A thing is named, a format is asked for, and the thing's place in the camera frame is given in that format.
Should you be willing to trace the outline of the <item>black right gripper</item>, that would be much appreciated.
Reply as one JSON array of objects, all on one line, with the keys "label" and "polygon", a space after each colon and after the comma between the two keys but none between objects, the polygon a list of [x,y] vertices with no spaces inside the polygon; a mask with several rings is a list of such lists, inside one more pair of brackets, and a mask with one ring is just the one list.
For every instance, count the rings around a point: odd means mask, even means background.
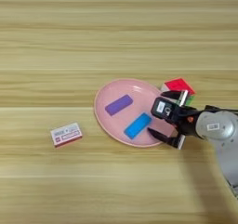
[{"label": "black right gripper", "polygon": [[[176,99],[179,106],[186,104],[187,98],[189,97],[188,90],[170,90],[162,93],[163,97],[169,99]],[[172,125],[178,131],[178,134],[175,137],[168,137],[152,128],[147,128],[149,133],[156,139],[162,141],[163,143],[170,145],[178,150],[183,146],[185,136],[194,136],[199,137],[196,131],[196,123],[201,115],[201,112],[196,110],[193,107],[179,107],[176,106],[172,111],[171,122]]]}]

